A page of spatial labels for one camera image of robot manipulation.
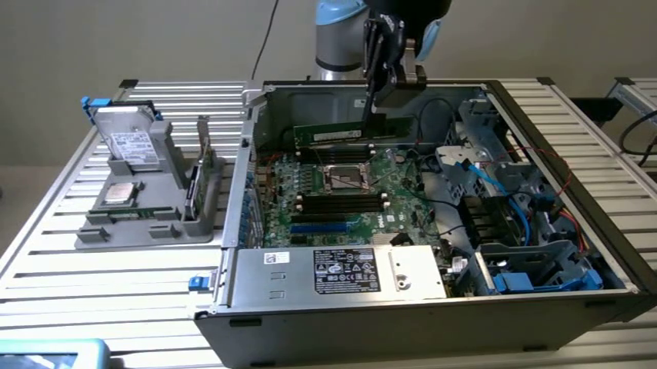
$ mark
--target blue cable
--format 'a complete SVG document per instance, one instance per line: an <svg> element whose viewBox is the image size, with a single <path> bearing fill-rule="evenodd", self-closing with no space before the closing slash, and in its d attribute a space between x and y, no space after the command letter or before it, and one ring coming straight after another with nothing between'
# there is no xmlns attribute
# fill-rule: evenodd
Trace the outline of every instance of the blue cable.
<svg viewBox="0 0 657 369"><path fill-rule="evenodd" d="M503 185L493 178L490 178L486 175L486 173L483 173L479 170L479 168L477 168L474 165L470 165L469 170L473 171L474 174L477 174L483 181L494 185L499 189L499 192L502 192L503 196L509 196L509 193L506 192L506 188L503 188ZM509 197L509 204L511 205L513 210L517 212L518 216L521 217L522 226L525 227L525 246L527 246L530 244L530 223L529 221L526 221L525 213L522 213L521 206L517 204L515 200L511 197Z"/></svg>

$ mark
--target aluminum slat table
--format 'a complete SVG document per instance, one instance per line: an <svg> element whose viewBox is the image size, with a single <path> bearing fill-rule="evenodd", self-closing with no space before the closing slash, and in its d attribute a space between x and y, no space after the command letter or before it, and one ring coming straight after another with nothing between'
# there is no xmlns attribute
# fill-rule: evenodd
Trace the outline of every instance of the aluminum slat table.
<svg viewBox="0 0 657 369"><path fill-rule="evenodd" d="M530 79L502 82L574 175L657 268L657 202L644 173L632 170L628 161L613 153L600 130L553 86ZM196 117L211 116L212 146L228 161L215 240L119 251L75 250L73 232L108 176L108 149L92 130L0 260L0 339L99 337L113 352L113 361L126 368L222 367L188 319L191 311L211 303L211 296L190 295L187 282L190 276L216 268L220 259L243 89L244 84L234 82L140 82L127 96L154 100L164 118L174 122L175 143L190 154L199 149ZM657 365L657 310L628 324L602 325L557 352L349 367L588 369L598 364L609 368Z"/></svg>

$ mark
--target white wall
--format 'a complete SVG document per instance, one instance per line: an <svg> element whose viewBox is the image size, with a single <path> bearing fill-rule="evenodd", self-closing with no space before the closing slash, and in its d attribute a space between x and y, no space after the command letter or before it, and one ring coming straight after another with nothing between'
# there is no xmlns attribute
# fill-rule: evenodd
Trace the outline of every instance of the white wall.
<svg viewBox="0 0 657 369"><path fill-rule="evenodd" d="M258 77L314 72L314 0L280 0ZM270 0L0 0L0 164L60 165L87 132L84 95L124 78L251 73ZM657 76L654 0L454 0L431 77L550 76L600 95L617 75Z"/></svg>

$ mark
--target gray parts tray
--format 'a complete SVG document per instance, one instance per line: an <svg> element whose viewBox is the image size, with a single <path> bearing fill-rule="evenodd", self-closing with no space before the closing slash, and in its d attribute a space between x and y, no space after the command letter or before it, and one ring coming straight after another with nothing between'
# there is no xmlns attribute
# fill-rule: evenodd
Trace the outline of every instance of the gray parts tray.
<svg viewBox="0 0 657 369"><path fill-rule="evenodd" d="M113 184L121 183L134 183L140 188L136 195L139 207L134 209L135 211L146 208L172 208L174 211L154 211L155 219L124 221L111 221L101 214L87 213L87 222L77 232L75 248L124 248L211 241L223 166L224 159L215 158L214 171L207 180L203 207L194 221L184 220L187 189L179 188L171 173L136 172L134 175L109 173L92 211L111 209L104 204L105 194Z"/></svg>

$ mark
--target motherboard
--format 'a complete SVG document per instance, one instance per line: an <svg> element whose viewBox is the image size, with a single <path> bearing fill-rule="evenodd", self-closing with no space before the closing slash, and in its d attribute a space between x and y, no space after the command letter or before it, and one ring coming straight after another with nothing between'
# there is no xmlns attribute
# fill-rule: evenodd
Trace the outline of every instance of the motherboard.
<svg viewBox="0 0 657 369"><path fill-rule="evenodd" d="M260 161L264 247L438 241L433 209L401 186L413 152L303 149Z"/></svg>

